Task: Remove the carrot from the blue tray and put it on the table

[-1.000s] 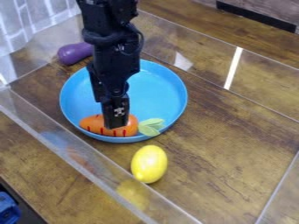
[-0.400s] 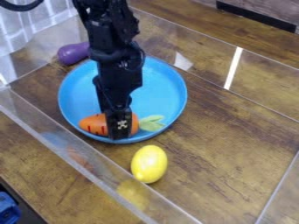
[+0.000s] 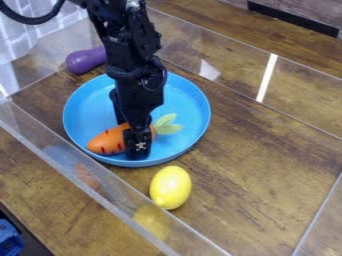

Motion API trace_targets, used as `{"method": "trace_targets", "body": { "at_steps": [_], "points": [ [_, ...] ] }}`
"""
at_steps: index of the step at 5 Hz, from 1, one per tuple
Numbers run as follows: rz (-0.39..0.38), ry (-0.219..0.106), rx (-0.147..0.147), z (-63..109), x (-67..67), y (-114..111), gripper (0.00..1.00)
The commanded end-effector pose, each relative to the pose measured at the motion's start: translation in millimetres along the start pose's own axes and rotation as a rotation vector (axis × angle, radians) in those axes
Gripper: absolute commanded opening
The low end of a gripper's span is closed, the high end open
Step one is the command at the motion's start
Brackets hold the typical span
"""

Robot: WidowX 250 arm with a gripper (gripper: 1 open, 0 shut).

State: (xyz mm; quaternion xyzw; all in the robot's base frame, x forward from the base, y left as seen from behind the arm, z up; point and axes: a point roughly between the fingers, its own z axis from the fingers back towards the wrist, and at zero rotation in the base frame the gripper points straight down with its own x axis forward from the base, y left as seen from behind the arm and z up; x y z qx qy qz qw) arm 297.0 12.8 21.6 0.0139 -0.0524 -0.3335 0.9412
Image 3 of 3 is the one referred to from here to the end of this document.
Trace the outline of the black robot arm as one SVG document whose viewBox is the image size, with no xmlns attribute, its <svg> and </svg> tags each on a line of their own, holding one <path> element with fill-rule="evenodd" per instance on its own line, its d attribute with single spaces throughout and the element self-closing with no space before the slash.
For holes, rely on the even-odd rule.
<svg viewBox="0 0 342 256">
<path fill-rule="evenodd" d="M 115 80 L 110 93 L 126 156 L 142 160 L 153 146 L 152 112 L 165 102 L 168 69 L 157 51 L 162 34 L 149 19 L 145 0 L 70 0 L 87 10 L 106 50 L 106 73 Z"/>
</svg>

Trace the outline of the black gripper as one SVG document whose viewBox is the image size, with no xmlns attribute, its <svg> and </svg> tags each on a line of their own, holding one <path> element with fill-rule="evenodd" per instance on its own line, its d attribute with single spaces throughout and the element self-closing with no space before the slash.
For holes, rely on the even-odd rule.
<svg viewBox="0 0 342 256">
<path fill-rule="evenodd" d="M 129 160 L 143 160 L 150 156 L 153 133 L 150 114 L 165 102 L 164 87 L 168 80 L 168 69 L 157 56 L 150 57 L 131 71 L 107 64 L 106 71 L 115 80 L 110 92 L 117 122 L 129 123 L 131 129 L 123 132 L 126 157 Z"/>
</svg>

